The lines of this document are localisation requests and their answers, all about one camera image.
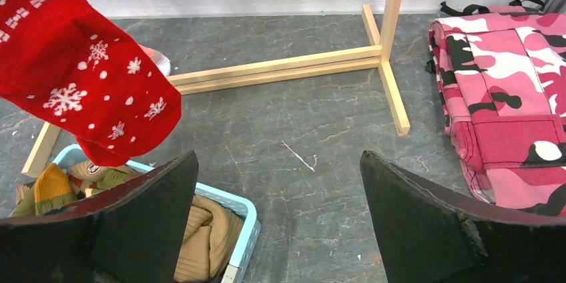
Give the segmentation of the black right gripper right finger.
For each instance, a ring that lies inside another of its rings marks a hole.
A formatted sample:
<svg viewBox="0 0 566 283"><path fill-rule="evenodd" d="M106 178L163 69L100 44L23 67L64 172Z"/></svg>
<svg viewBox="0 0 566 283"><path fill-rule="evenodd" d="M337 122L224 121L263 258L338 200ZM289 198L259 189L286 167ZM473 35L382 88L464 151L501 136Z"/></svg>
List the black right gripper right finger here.
<svg viewBox="0 0 566 283"><path fill-rule="evenodd" d="M372 151L360 159L389 282L564 282L565 187L502 208L454 192Z"/></svg>

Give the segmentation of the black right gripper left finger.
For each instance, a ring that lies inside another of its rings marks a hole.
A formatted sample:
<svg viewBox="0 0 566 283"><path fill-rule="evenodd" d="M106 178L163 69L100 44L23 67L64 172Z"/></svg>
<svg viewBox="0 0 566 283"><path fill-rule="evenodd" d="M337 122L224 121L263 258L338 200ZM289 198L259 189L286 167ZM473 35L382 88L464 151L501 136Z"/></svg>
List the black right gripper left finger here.
<svg viewBox="0 0 566 283"><path fill-rule="evenodd" d="M172 282L199 165L190 151L112 189L1 221L2 282Z"/></svg>

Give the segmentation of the green striped sock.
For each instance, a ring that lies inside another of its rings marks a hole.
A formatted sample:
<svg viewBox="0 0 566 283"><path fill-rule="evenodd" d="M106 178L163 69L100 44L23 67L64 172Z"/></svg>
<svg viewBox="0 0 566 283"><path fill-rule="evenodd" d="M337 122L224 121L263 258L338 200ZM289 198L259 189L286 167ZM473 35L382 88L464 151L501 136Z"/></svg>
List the green striped sock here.
<svg viewBox="0 0 566 283"><path fill-rule="evenodd" d="M34 182L17 187L11 216L39 216L109 190L142 173L129 166L97 166L86 160L62 169L50 164Z"/></svg>

